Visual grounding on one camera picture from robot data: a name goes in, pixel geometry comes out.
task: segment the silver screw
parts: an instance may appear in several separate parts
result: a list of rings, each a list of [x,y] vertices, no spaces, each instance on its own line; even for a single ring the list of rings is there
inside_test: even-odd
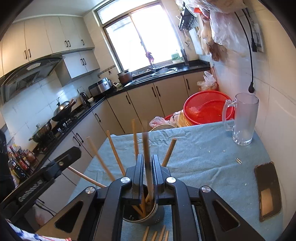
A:
[[[85,192],[86,192],[87,194],[91,194],[91,193],[93,193],[94,191],[95,191],[95,188],[94,188],[94,187],[88,187],[88,188],[85,189]]]
[[[167,182],[168,183],[175,183],[176,182],[176,179],[174,177],[168,177],[167,178]]]
[[[202,191],[203,191],[203,192],[210,192],[210,191],[211,191],[211,188],[208,187],[208,186],[203,186],[203,187],[202,187]]]
[[[129,177],[123,177],[120,179],[122,183],[128,183],[131,179]]]

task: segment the red plastic colander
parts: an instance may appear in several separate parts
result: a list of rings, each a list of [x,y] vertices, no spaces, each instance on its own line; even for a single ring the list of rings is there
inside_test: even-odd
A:
[[[222,121],[225,100],[230,99],[219,91],[201,91],[190,96],[183,107],[184,115],[195,125]],[[226,120],[234,118],[234,108],[226,111]]]

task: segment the frosted glass beer mug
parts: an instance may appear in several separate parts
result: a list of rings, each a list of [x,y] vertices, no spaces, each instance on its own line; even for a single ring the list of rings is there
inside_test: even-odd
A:
[[[253,138],[255,123],[257,119],[259,99],[255,95],[239,93],[235,100],[226,100],[223,111],[222,121],[227,131],[232,131],[232,139],[241,146],[249,145]],[[234,107],[235,117],[234,126],[226,122],[226,110]]]

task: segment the smartphone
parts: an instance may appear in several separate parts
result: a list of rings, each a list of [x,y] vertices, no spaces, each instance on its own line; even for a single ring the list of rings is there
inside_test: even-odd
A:
[[[259,194],[259,220],[263,222],[281,211],[281,191],[273,162],[256,166],[255,176]]]

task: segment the countertop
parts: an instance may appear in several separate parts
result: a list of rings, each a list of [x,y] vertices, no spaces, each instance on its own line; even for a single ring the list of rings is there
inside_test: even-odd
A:
[[[163,79],[179,76],[179,75],[184,75],[184,74],[189,74],[189,73],[194,73],[194,72],[200,72],[200,71],[206,71],[210,70],[210,64],[206,61],[202,60],[194,60],[189,62],[189,66],[185,66],[183,63],[182,64],[177,64],[175,66],[170,66],[170,68],[177,67],[178,70],[173,73],[168,73],[162,76],[155,76],[154,78],[150,78],[148,80],[141,81],[140,83],[135,83],[126,87],[120,87],[120,88],[113,88],[111,91],[108,92],[108,94],[104,96],[97,96],[95,97],[94,102],[87,104],[85,106],[79,106],[76,109],[80,108],[81,113],[80,115],[69,125],[68,130],[58,138],[54,140],[54,144],[51,145],[51,147],[46,151],[46,153],[37,153],[35,151],[36,157],[39,160],[39,164],[36,166],[34,172],[39,170],[46,160],[49,158],[49,156],[53,153],[53,151],[58,147],[58,145],[62,142],[62,140],[74,129],[75,126],[77,126],[94,108],[96,108],[100,103],[102,103],[104,100],[120,94],[122,92],[125,92],[127,90],[131,90],[149,83],[153,83],[156,81],[160,81]]]

